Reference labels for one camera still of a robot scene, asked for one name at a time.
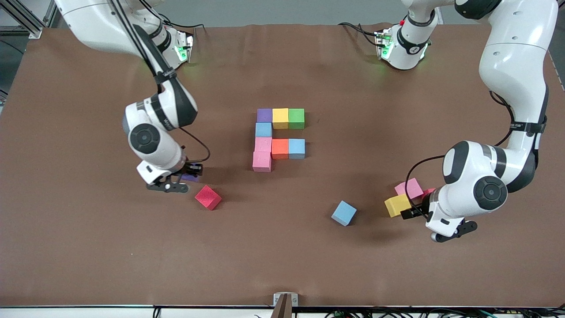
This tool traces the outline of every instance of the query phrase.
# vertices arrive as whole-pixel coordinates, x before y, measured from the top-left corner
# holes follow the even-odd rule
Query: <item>red cube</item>
[[[221,197],[209,186],[204,186],[204,188],[202,188],[202,190],[200,190],[194,198],[210,211],[212,211],[221,201]]]

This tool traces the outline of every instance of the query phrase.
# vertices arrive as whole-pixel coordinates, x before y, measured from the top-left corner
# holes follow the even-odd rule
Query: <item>orange cube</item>
[[[288,159],[288,139],[273,139],[271,156],[273,159]]]

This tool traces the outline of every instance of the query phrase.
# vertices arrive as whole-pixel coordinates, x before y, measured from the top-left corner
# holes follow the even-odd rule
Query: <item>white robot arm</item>
[[[182,63],[182,55],[179,58],[176,47],[184,44],[179,42],[183,39],[181,32],[164,27],[162,21],[140,7],[142,3],[137,0],[56,0],[56,3],[72,32],[85,45],[102,51],[134,54],[145,60],[158,91],[125,108],[123,129],[130,147],[142,160],[137,171],[148,189],[187,192],[188,187],[172,183],[170,175],[201,174],[202,165],[188,161],[183,147],[168,134],[168,131],[192,124],[198,113],[194,98],[179,82],[168,62],[177,66]],[[172,44],[170,38],[175,34]]]
[[[479,73],[489,90],[510,107],[513,118],[507,148],[461,141],[445,154],[446,184],[425,197],[417,209],[427,217],[426,227],[436,242],[472,231],[476,224],[464,218],[497,210],[508,193],[532,181],[549,94],[543,62],[558,11],[555,0],[456,0],[455,8],[466,18],[486,19],[492,26]],[[418,62],[406,60],[407,67]],[[405,212],[404,218],[415,215]]]

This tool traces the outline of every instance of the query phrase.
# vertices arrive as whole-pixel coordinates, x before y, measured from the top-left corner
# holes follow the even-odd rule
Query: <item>green cube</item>
[[[288,128],[304,129],[304,108],[290,108],[288,110]]]

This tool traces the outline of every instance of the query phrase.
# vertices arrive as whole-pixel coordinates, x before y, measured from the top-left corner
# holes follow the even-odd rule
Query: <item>pink cube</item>
[[[253,152],[253,171],[271,172],[271,152]]]
[[[204,188],[202,188],[202,190],[200,190],[194,198],[210,211],[212,211],[221,201],[221,197],[209,186],[204,186]]]
[[[424,190],[424,194],[422,194],[422,197],[427,196],[428,194],[432,193],[436,188],[431,188],[431,189],[427,189]]]
[[[401,184],[394,187],[394,190],[396,190],[396,193],[398,195],[406,194],[404,192],[404,184],[405,182],[402,182]],[[422,191],[422,188],[418,184],[418,181],[416,181],[416,178],[408,180],[408,197],[410,199],[413,199],[415,197],[421,196],[422,194],[424,194],[424,191]]]
[[[271,144],[273,138],[271,137],[256,137],[255,138],[255,151],[256,152],[271,152]]]

